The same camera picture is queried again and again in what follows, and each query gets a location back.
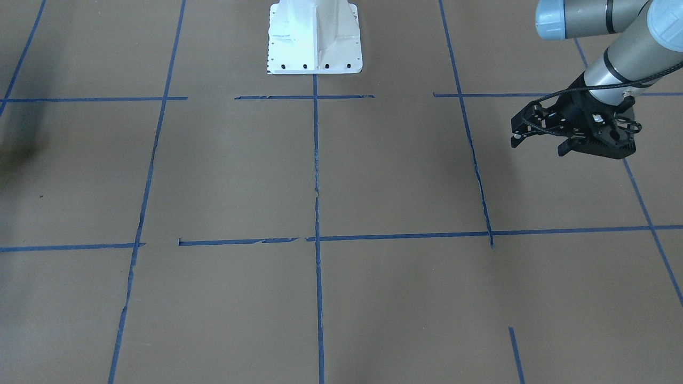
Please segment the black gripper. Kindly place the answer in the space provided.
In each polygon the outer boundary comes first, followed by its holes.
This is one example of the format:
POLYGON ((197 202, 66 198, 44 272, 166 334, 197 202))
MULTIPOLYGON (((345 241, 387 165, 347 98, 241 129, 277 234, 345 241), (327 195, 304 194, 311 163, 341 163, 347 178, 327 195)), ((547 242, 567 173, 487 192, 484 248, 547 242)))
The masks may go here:
POLYGON ((636 151, 635 134, 641 126, 634 122, 635 97, 617 88, 617 104, 605 104, 585 87, 584 75, 574 80, 571 92, 562 94, 554 105, 529 103, 511 119, 510 146, 517 148, 526 138, 558 134, 567 139, 557 146, 557 155, 571 151, 612 159, 624 159, 636 151))

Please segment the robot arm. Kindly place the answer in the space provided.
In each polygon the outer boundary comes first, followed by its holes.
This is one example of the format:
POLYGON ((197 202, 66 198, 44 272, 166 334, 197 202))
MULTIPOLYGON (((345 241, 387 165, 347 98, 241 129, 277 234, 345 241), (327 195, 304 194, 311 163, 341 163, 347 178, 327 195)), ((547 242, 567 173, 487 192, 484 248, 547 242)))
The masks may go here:
POLYGON ((624 159, 637 150, 639 95, 681 69, 681 1, 540 1, 537 34, 546 41, 616 39, 565 90, 527 104, 511 119, 512 148, 526 138, 564 138, 571 151, 624 159))

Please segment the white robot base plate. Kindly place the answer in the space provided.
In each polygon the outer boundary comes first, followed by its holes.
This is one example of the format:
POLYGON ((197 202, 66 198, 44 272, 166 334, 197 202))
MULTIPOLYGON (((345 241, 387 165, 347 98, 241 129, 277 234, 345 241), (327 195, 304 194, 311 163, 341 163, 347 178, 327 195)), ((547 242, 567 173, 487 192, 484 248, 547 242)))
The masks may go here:
POLYGON ((363 69, 359 10, 349 1, 270 6, 267 73, 356 74, 363 69))

